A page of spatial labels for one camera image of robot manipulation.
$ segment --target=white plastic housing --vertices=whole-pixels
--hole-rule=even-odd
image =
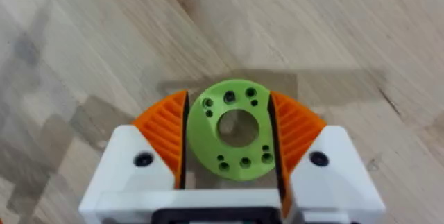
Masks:
[[[310,160],[324,153],[327,166]],[[154,156],[146,167],[134,165],[141,152]],[[85,193],[79,212],[87,224],[149,223],[159,209],[204,207],[274,207],[278,189],[173,190],[174,176],[134,126],[114,130]],[[285,220],[294,223],[302,212],[306,223],[378,223],[385,206],[373,186],[347,132],[327,126],[291,173],[293,205]]]
[[[314,151],[328,157],[327,166],[311,162]],[[384,203],[341,126],[322,130],[290,180],[294,207],[303,212],[307,222],[373,224],[384,215]]]

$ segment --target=green 3d printed part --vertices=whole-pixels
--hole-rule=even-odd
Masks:
[[[252,180],[275,166],[270,91],[247,80],[226,80],[206,89],[189,111],[187,139],[200,162],[213,173],[237,181]],[[259,132],[244,147],[229,146],[218,131],[220,118],[230,110],[245,110],[256,118]]]

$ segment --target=black screw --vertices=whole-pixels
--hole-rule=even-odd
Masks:
[[[265,164],[269,164],[273,161],[273,156],[270,153],[264,153],[262,155],[262,162]]]
[[[226,162],[222,162],[219,164],[219,169],[221,171],[229,171],[230,170],[230,165],[228,165],[228,163]]]
[[[254,88],[248,88],[248,89],[245,91],[245,95],[246,95],[247,97],[254,97],[254,96],[256,96],[256,90],[255,90]]]
[[[246,168],[250,167],[250,165],[251,165],[250,159],[248,159],[247,157],[244,157],[241,159],[241,167],[242,168],[246,169]]]
[[[227,91],[223,96],[223,101],[225,103],[234,103],[236,101],[236,95],[234,94],[234,91]]]
[[[310,153],[310,161],[313,162],[316,166],[327,166],[328,165],[328,157],[319,151],[314,151]]]
[[[213,100],[209,98],[205,98],[203,100],[203,107],[212,107],[213,106]]]
[[[148,166],[149,164],[151,164],[154,160],[154,157],[152,154],[148,153],[148,152],[143,152],[138,154],[135,158],[134,158],[134,165],[138,166],[138,167],[144,167],[144,166]]]

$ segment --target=ridged orange pad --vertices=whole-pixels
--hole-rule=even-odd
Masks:
[[[183,188],[181,184],[185,182],[183,158],[188,110],[188,93],[181,91],[163,98],[133,121],[173,172],[177,189]]]
[[[288,188],[290,174],[327,124],[304,105],[284,94],[271,92],[271,98],[285,189],[282,212],[286,216],[291,206],[291,190]]]

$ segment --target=wooden floor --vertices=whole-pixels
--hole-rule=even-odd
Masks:
[[[112,130],[225,78],[345,126],[384,223],[443,223],[443,0],[0,0],[0,218],[82,223]]]

